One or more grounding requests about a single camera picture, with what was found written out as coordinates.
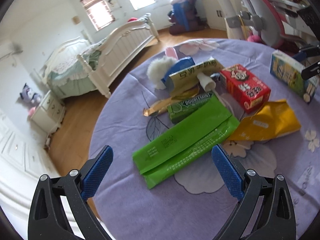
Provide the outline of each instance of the blue gripper pad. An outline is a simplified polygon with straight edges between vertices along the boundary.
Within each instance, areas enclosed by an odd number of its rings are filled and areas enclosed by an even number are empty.
[[[113,161],[113,150],[108,146],[82,180],[81,197],[84,201],[93,197]]]
[[[244,182],[226,154],[221,146],[216,145],[212,148],[211,157],[231,196],[240,201],[244,197]]]

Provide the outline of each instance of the orange foil packet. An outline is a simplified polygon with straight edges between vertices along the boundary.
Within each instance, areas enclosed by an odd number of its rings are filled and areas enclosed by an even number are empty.
[[[264,141],[300,130],[301,125],[285,99],[266,102],[258,112],[241,120],[230,141]]]

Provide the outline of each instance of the red box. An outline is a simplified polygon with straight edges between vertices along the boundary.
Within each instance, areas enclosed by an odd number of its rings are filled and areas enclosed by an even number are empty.
[[[220,77],[222,84],[247,114],[269,100],[271,89],[240,64],[221,70]]]

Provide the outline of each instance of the round table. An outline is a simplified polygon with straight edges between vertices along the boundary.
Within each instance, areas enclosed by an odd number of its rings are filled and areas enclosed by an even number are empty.
[[[191,41],[183,48],[178,45],[175,49],[179,58],[191,54],[196,64],[211,56],[225,67],[242,64],[271,88],[270,100],[286,98],[295,111],[302,125],[300,131],[267,143],[255,142],[250,150],[246,150],[245,161],[258,173],[265,169],[271,174],[285,176],[294,204],[297,236],[300,237],[320,209],[320,91],[307,105],[271,76],[269,69],[274,49],[262,44],[205,39]],[[146,76],[149,63],[163,55],[159,53],[131,71],[100,114],[92,135],[89,158],[94,158],[104,145],[110,145],[114,160],[94,203],[116,240],[211,240],[237,200],[224,185],[218,190],[210,188],[212,180],[207,171],[213,164],[209,154],[184,168],[182,175],[172,176],[151,190],[147,189],[132,160],[132,153],[149,142],[146,135],[149,118],[142,115],[143,108],[147,107],[143,95],[149,105],[168,97],[166,91],[155,90]],[[239,106],[235,108],[237,113],[241,112]],[[172,126],[168,114],[159,118],[165,125]]]

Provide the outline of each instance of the metal screw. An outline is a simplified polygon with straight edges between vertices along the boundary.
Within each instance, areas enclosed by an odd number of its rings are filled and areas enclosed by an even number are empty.
[[[282,176],[281,174],[279,174],[279,175],[277,176],[277,179],[283,181],[283,180],[284,180],[284,176]]]
[[[48,175],[44,174],[40,177],[41,181],[45,181],[48,178]]]
[[[79,172],[78,172],[77,170],[72,170],[72,171],[70,171],[69,174],[70,174],[71,177],[74,177],[74,176],[77,176],[78,173],[79,173]]]
[[[256,172],[254,170],[247,170],[247,173],[248,173],[249,176],[256,175]]]

